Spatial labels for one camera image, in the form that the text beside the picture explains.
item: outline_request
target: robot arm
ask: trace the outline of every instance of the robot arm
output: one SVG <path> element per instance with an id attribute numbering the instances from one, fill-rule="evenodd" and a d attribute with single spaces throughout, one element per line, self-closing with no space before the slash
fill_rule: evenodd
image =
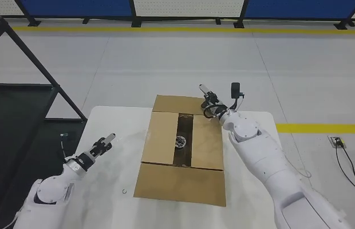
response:
<path id="1" fill-rule="evenodd" d="M 58 229 L 61 227 L 74 183 L 82 179 L 97 157 L 111 149 L 115 134 L 102 137 L 90 150 L 63 164 L 63 173 L 35 181 L 21 208 L 15 229 Z"/>
<path id="2" fill-rule="evenodd" d="M 307 188 L 290 169 L 281 147 L 259 124 L 228 108 L 217 96 L 200 85 L 209 111 L 223 129 L 248 170 L 266 187 L 274 203 L 278 229 L 350 228 L 340 213 L 318 192 Z M 232 83 L 232 98 L 243 96 L 239 83 Z"/>

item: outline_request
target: gray floor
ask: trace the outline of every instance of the gray floor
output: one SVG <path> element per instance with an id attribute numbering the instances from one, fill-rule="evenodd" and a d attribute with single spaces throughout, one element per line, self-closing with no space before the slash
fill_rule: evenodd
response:
<path id="1" fill-rule="evenodd" d="M 232 22 L 222 26 L 232 27 Z M 11 21 L 12 25 L 24 25 Z M 44 21 L 42 26 L 82 26 Z M 88 26 L 127 25 L 94 21 Z M 146 23 L 201 26 L 212 22 Z M 247 27 L 333 29 L 331 23 L 249 22 Z M 202 96 L 206 84 L 226 103 L 231 82 L 245 92 L 241 110 L 273 114 L 276 123 L 355 123 L 355 35 L 259 33 L 19 32 L 72 100 L 88 116 L 97 105 L 152 107 L 157 94 Z M 0 38 L 0 82 L 46 82 L 7 37 Z M 57 98 L 49 117 L 77 117 Z M 342 135 L 355 165 L 355 135 Z M 342 175 L 327 134 L 280 134 L 289 160 L 355 228 L 355 188 Z M 341 161 L 349 175 L 345 157 Z"/>

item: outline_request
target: yellow floor line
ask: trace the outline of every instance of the yellow floor line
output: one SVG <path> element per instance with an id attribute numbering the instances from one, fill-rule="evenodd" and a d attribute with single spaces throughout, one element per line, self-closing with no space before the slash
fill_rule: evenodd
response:
<path id="1" fill-rule="evenodd" d="M 355 124 L 277 124 L 278 133 L 355 133 Z"/>
<path id="2" fill-rule="evenodd" d="M 312 29 L 234 29 L 234 28 L 201 28 L 201 27 L 13 27 L 16 31 L 43 31 L 43 32 L 194 32 L 194 33 L 292 33 L 292 34 L 352 34 L 355 30 L 312 30 Z"/>

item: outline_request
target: cardboard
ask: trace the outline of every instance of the cardboard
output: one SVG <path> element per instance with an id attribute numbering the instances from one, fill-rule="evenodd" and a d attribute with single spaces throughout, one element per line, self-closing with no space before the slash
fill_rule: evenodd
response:
<path id="1" fill-rule="evenodd" d="M 157 96 L 134 197 L 226 206 L 222 129 L 203 98 Z M 177 136 L 186 145 L 175 147 Z"/>

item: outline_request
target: electrical socket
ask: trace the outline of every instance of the electrical socket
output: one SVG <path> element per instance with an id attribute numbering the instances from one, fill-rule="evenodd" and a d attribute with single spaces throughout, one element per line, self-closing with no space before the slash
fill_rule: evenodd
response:
<path id="1" fill-rule="evenodd" d="M 328 136 L 328 139 L 330 141 L 330 144 L 332 145 L 332 147 L 335 149 L 335 148 L 342 148 L 340 145 L 336 145 L 336 138 L 338 138 L 339 136 Z M 343 139 L 341 137 L 339 137 L 340 140 L 342 141 L 343 143 L 343 146 L 344 148 L 347 148 L 346 145 L 345 145 L 345 142 L 343 141 Z"/>

